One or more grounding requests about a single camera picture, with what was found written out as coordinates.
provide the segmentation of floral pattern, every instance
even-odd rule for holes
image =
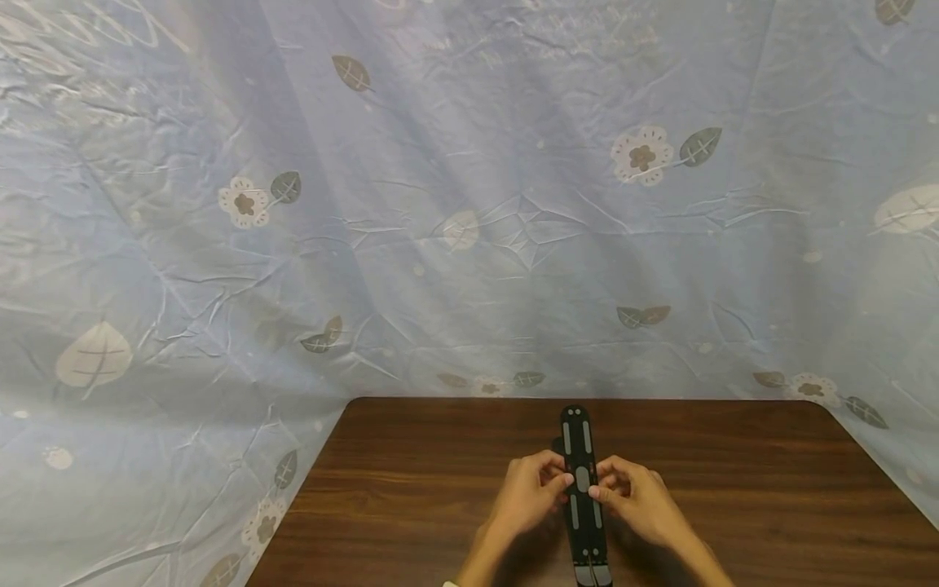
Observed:
[[[473,391],[476,395],[501,395],[508,384],[498,378],[480,376],[476,378]]]
[[[616,177],[623,183],[638,181],[646,186],[661,181],[665,167],[675,156],[675,149],[666,142],[667,138],[665,129],[660,127],[642,127],[636,136],[621,134],[610,153],[616,162]]]
[[[264,498],[257,506],[257,513],[241,529],[241,543],[248,547],[248,558],[252,564],[261,560],[264,549],[281,525],[287,504],[284,500],[272,502]]]
[[[803,399],[820,406],[836,408],[841,404],[838,386],[829,378],[819,377],[814,373],[800,373],[793,377],[786,396],[791,399]]]
[[[270,220],[268,193],[254,186],[248,178],[234,178],[229,187],[219,190],[219,206],[231,216],[238,228],[263,226]]]

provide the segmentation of wrinkled fabric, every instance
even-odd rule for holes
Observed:
[[[5,585],[243,585],[364,395],[829,409],[939,523],[939,5],[3,0]]]

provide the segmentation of right hand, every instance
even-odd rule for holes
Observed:
[[[590,496],[622,518],[647,542],[677,548],[694,536],[691,525],[657,472],[611,456],[597,463],[596,473],[599,486],[590,488]]]

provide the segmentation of wooden table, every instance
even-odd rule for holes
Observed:
[[[509,460],[547,448],[565,400],[352,402],[250,587],[440,587]],[[740,586],[939,584],[939,533],[823,409],[804,402],[586,400],[597,454],[662,474]],[[614,585],[684,585],[608,525]],[[575,587],[563,526],[499,584]]]

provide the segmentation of light blue cloth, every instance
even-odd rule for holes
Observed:
[[[939,4],[9,0],[5,585],[243,585],[356,396],[816,401],[939,523]]]

